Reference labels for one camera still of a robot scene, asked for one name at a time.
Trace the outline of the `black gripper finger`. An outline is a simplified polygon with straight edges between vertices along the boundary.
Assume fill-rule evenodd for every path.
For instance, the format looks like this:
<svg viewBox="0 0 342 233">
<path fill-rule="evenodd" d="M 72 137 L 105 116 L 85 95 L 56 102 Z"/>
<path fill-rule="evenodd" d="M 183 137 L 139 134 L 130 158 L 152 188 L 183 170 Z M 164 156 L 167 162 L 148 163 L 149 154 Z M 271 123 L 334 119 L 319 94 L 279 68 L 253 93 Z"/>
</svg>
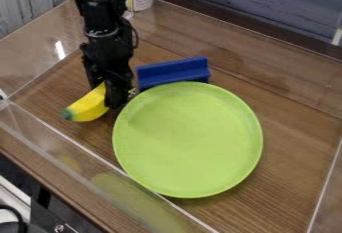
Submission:
<svg viewBox="0 0 342 233">
<path fill-rule="evenodd" d="M 116 109 L 128 101 L 129 92 L 133 89 L 132 83 L 129 81 L 106 79 L 104 81 L 104 86 L 104 104 L 106 107 Z"/>
<path fill-rule="evenodd" d="M 88 83 L 92 89 L 94 89 L 100 83 L 104 81 L 102 70 L 97 64 L 93 62 L 84 60 L 82 61 L 85 75 L 88 79 Z"/>
</svg>

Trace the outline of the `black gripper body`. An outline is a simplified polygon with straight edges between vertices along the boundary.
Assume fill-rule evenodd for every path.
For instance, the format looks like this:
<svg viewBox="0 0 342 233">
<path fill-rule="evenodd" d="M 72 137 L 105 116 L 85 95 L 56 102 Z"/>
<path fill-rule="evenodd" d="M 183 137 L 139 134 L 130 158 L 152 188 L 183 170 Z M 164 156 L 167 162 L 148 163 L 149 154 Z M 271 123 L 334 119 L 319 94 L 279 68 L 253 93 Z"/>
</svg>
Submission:
<svg viewBox="0 0 342 233">
<path fill-rule="evenodd" d="M 133 55 L 133 37 L 130 31 L 118 31 L 106 35 L 85 34 L 86 41 L 80 44 L 82 61 L 98 65 L 106 79 L 132 81 L 132 71 L 128 65 Z"/>
</svg>

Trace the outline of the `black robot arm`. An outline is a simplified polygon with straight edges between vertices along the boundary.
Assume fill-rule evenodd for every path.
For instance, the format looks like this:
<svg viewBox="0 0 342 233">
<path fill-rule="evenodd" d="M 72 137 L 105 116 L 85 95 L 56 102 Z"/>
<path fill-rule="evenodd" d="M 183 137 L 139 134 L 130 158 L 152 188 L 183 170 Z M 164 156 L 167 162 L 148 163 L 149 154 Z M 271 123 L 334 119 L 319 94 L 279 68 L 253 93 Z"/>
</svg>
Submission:
<svg viewBox="0 0 342 233">
<path fill-rule="evenodd" d="M 104 84 L 104 104 L 121 106 L 132 88 L 129 59 L 137 34 L 124 18 L 125 0 L 73 0 L 84 22 L 86 42 L 80 44 L 82 65 L 92 88 Z"/>
</svg>

